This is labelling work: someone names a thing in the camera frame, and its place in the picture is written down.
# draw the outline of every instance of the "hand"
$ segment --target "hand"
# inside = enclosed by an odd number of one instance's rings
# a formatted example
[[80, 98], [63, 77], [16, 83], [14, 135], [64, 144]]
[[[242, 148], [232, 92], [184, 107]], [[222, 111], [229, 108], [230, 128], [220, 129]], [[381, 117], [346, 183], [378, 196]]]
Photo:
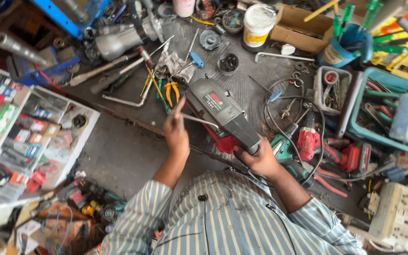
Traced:
[[281, 166], [276, 161], [267, 138], [260, 137], [261, 142], [259, 143], [258, 151], [254, 155], [250, 155], [240, 146], [235, 146], [234, 150], [239, 154], [239, 158], [255, 173], [270, 179], [280, 172]]
[[184, 105], [185, 97], [182, 97], [174, 107], [174, 112], [168, 115], [163, 125], [170, 156], [181, 159], [186, 159], [190, 154], [188, 132], [185, 130], [184, 117], [181, 112]]

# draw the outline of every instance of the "bucket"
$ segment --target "bucket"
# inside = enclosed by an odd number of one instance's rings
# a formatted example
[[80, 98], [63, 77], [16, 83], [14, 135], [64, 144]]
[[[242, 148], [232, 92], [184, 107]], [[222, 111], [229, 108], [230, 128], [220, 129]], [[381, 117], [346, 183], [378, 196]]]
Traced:
[[352, 62], [357, 57], [353, 56], [352, 52], [344, 49], [343, 47], [358, 40], [362, 41], [361, 43], [357, 44], [360, 45], [359, 50], [361, 52], [361, 60], [364, 63], [368, 61], [372, 55], [372, 36], [362, 30], [355, 38], [359, 27], [360, 26], [355, 24], [348, 24], [347, 31], [341, 38], [341, 43], [338, 43], [337, 38], [333, 36], [328, 45], [325, 46], [325, 48], [322, 49], [317, 55], [319, 64], [322, 66], [340, 68]]
[[267, 4], [255, 4], [246, 10], [243, 42], [248, 47], [257, 48], [265, 43], [276, 23], [276, 12], [271, 10]]
[[195, 11], [196, 0], [173, 0], [174, 12], [182, 18], [190, 17]]

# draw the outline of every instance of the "red cordless drill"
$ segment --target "red cordless drill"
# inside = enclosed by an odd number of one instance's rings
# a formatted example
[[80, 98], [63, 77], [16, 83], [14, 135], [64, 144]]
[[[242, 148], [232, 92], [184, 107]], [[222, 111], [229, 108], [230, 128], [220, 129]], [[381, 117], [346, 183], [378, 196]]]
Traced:
[[[314, 157], [314, 154], [320, 154], [320, 134], [316, 132], [314, 112], [309, 112], [306, 115], [305, 123], [298, 133], [297, 149], [299, 157], [308, 161]], [[359, 170], [360, 173], [365, 173], [368, 168], [368, 163], [371, 158], [371, 145], [366, 142], [356, 142], [350, 144], [342, 152], [329, 146], [329, 143], [334, 143], [336, 140], [328, 138], [324, 140], [324, 158], [331, 160], [339, 165], [340, 169], [351, 172]]]

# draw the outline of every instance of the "floor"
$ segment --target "floor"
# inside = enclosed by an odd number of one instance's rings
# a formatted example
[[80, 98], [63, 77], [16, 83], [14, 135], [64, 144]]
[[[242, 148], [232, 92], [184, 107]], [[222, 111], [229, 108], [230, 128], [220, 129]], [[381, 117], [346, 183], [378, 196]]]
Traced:
[[[155, 133], [138, 125], [125, 126], [124, 122], [107, 113], [100, 115], [84, 147], [86, 155], [82, 157], [79, 170], [120, 197], [125, 193], [128, 200], [152, 178], [166, 159], [168, 147]], [[180, 192], [204, 171], [225, 167], [225, 164], [192, 150], [174, 193]]]

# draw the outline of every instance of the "white bucket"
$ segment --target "white bucket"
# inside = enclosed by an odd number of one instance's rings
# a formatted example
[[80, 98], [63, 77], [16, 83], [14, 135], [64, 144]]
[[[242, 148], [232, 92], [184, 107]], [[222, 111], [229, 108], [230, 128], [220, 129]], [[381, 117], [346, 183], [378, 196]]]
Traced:
[[272, 15], [265, 8], [271, 7], [267, 4], [255, 4], [245, 12], [243, 41], [249, 47], [263, 45], [270, 30], [275, 26], [276, 15]]
[[190, 17], [195, 12], [196, 0], [173, 0], [174, 12], [182, 18]]

